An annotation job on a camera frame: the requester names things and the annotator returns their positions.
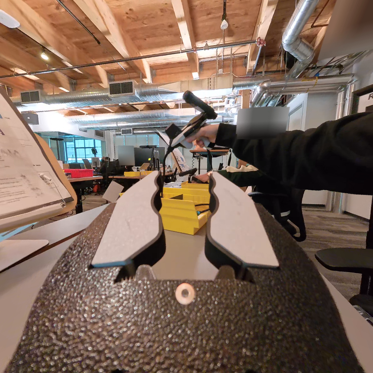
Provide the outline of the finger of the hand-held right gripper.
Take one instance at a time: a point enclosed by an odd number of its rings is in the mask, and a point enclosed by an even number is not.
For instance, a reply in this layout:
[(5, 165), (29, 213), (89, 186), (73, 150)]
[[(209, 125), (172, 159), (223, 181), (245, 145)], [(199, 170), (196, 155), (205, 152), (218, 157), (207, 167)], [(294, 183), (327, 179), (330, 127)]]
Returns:
[(191, 136), (194, 132), (198, 131), (206, 122), (206, 116), (195, 116), (187, 123), (178, 135), (178, 141), (183, 141)]
[(192, 148), (193, 143), (188, 142), (184, 134), (179, 134), (172, 140), (171, 147), (172, 148), (177, 148), (177, 147)]

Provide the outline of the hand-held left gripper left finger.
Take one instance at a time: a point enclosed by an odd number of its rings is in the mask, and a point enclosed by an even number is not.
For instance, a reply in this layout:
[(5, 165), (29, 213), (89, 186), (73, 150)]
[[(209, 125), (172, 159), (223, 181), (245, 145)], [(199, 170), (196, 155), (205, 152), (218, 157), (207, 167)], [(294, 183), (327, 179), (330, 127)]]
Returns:
[(153, 171), (119, 197), (91, 261), (93, 268), (124, 267), (132, 276), (139, 266), (153, 266), (164, 256), (162, 189), (162, 174)]

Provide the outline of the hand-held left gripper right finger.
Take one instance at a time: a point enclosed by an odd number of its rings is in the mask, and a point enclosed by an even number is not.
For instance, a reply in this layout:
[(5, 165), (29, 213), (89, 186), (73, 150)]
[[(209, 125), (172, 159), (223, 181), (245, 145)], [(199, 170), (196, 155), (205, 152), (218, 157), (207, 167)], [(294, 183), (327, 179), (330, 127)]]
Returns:
[(209, 177), (209, 211), (205, 256), (217, 269), (232, 268), (237, 279), (249, 270), (278, 270), (279, 261), (252, 199), (231, 181), (213, 172)]

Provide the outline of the person's right forearm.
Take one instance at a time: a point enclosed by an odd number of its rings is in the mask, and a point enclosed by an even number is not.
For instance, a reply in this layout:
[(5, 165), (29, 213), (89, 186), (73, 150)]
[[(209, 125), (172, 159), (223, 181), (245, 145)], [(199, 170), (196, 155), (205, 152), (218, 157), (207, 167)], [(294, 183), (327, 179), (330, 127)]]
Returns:
[(373, 193), (373, 113), (327, 121), (268, 139), (238, 139), (220, 124), (216, 144), (284, 185), (339, 193)]

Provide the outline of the wooden standing desk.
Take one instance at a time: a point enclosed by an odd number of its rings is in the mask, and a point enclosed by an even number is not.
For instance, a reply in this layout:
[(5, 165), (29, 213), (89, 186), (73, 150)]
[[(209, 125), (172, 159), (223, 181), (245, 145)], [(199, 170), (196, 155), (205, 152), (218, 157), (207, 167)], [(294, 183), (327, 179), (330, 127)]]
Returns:
[(228, 148), (192, 149), (192, 160), (197, 161), (198, 174), (204, 174), (211, 170), (222, 170), (230, 165), (232, 152)]

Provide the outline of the grey tilted board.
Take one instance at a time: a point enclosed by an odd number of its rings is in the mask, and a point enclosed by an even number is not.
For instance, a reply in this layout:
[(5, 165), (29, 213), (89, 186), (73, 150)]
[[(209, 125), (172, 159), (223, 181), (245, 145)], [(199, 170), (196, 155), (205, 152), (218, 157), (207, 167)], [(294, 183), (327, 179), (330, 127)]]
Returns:
[(115, 181), (111, 181), (102, 198), (106, 201), (106, 203), (115, 203), (119, 198), (119, 194), (123, 192), (123, 189), (123, 185)]

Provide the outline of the black computer monitor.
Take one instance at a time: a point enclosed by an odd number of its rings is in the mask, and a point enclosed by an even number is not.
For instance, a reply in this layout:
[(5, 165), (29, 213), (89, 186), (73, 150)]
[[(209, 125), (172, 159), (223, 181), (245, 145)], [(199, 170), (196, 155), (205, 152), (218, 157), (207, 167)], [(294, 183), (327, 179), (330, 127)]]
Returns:
[[(150, 163), (152, 165), (155, 165), (155, 161), (150, 161), (149, 159), (152, 158), (152, 151), (154, 147), (150, 148), (141, 148), (141, 147), (135, 147), (134, 148), (134, 161), (135, 166), (139, 167), (143, 165), (144, 163)], [(156, 151), (160, 151), (159, 147), (154, 148)]]

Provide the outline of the grey computer monitor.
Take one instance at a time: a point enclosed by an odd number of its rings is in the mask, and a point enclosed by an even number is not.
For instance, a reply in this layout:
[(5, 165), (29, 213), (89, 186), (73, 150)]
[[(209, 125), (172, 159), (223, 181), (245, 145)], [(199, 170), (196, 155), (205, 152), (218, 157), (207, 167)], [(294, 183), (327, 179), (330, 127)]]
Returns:
[(117, 146), (120, 166), (135, 166), (135, 152), (133, 146)]

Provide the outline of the wooden office table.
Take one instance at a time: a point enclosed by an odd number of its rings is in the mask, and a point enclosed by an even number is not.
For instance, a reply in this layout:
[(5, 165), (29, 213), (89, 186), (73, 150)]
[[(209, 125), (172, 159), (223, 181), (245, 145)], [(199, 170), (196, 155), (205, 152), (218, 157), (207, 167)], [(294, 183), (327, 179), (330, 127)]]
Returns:
[(92, 186), (94, 181), (102, 180), (102, 176), (86, 176), (82, 178), (70, 178), (69, 182), (72, 185), (76, 195), (77, 195), (77, 204), (75, 207), (75, 213), (80, 214), (83, 212), (82, 208), (82, 194), (83, 190)]

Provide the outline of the red plastic bin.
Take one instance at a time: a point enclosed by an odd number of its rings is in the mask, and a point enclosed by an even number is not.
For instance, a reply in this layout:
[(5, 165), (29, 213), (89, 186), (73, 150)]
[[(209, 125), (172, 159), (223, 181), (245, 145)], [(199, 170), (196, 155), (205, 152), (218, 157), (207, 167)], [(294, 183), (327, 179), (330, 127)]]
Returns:
[(71, 178), (93, 177), (93, 169), (64, 169), (65, 174), (70, 174)]

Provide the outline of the black mesh office chair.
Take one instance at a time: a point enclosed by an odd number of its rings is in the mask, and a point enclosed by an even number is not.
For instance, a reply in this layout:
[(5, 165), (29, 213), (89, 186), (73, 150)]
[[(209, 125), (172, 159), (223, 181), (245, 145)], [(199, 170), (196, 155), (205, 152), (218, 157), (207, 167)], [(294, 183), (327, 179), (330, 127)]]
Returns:
[(366, 248), (328, 248), (315, 254), (316, 260), (326, 269), (361, 274), (360, 292), (349, 302), (358, 310), (373, 316), (373, 207), (370, 211)]

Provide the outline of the silver air duct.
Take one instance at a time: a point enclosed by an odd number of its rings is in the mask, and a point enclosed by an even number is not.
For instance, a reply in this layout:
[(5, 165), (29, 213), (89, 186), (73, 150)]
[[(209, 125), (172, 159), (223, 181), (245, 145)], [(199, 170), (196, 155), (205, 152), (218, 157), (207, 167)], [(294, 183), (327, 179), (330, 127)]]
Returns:
[(265, 106), (272, 100), (272, 97), (308, 91), (334, 91), (356, 82), (353, 74), (299, 78), (315, 56), (313, 47), (303, 40), (300, 34), (318, 2), (318, 0), (299, 1), (282, 35), (284, 50), (296, 58), (294, 66), (283, 80), (264, 81), (254, 78), (234, 82), (235, 90), (254, 90), (249, 107)]
[(164, 85), (138, 84), (135, 80), (115, 81), (110, 82), (108, 88), (90, 88), (60, 94), (46, 94), (41, 90), (24, 91), (19, 97), (12, 98), (12, 101), (19, 106), (43, 104), (58, 108), (73, 108), (181, 100), (185, 91), (191, 91), (200, 98), (229, 95), (233, 91), (233, 78), (222, 76)]
[(155, 126), (161, 122), (188, 122), (196, 114), (195, 109), (160, 109), (136, 112), (86, 114), (63, 116), (66, 123), (77, 125), (81, 131), (89, 129), (118, 129), (131, 126)]

